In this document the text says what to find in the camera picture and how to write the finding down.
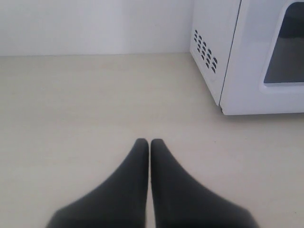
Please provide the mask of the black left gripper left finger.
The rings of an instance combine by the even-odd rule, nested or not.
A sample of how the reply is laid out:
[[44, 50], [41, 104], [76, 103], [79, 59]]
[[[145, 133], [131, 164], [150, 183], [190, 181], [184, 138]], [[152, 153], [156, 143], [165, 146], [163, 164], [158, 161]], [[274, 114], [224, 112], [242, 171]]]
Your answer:
[[101, 185], [55, 212], [49, 228], [143, 228], [148, 191], [148, 142], [135, 141]]

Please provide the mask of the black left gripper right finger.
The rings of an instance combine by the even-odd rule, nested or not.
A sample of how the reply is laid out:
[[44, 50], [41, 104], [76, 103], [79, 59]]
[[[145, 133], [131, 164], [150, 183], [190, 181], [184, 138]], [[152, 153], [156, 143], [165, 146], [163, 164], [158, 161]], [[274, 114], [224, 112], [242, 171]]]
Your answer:
[[173, 157], [164, 140], [150, 148], [155, 225], [158, 228], [255, 228], [251, 213], [201, 185]]

